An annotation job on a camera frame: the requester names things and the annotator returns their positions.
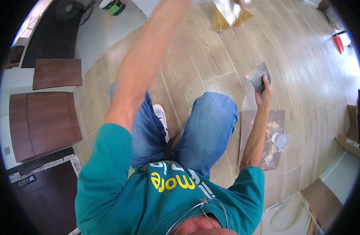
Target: plastic cup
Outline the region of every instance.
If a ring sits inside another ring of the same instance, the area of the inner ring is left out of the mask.
[[[282,152],[287,151],[292,143],[292,139],[290,135],[285,135],[282,133],[274,133],[271,137],[271,141],[278,146],[279,150]]]

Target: man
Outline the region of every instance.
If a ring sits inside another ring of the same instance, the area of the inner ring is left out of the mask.
[[[271,87],[256,92],[257,115],[240,174],[224,189],[210,169],[224,153],[238,112],[225,95],[207,92],[194,101],[175,161],[163,161],[164,111],[147,90],[168,41],[192,0],[163,0],[126,55],[110,110],[92,156],[78,178],[77,226],[83,234],[252,234],[263,212],[260,162]],[[137,170],[128,179],[130,165]]]

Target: knee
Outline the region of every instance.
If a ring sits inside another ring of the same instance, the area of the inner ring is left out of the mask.
[[[221,93],[205,92],[205,94],[196,100],[196,104],[216,114],[238,115],[235,102],[229,96]]]

